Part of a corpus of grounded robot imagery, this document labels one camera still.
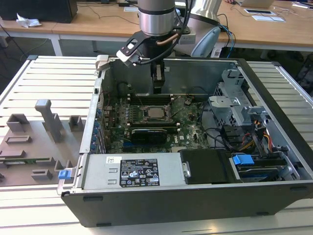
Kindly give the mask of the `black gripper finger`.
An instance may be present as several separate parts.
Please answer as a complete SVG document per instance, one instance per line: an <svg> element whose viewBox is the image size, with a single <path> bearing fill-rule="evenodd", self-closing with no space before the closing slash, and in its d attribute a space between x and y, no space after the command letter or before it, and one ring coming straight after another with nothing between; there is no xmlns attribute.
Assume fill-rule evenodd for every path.
<svg viewBox="0 0 313 235"><path fill-rule="evenodd" d="M165 83L165 66L164 62L151 63L151 78L153 82L153 93L160 94Z"/></svg>

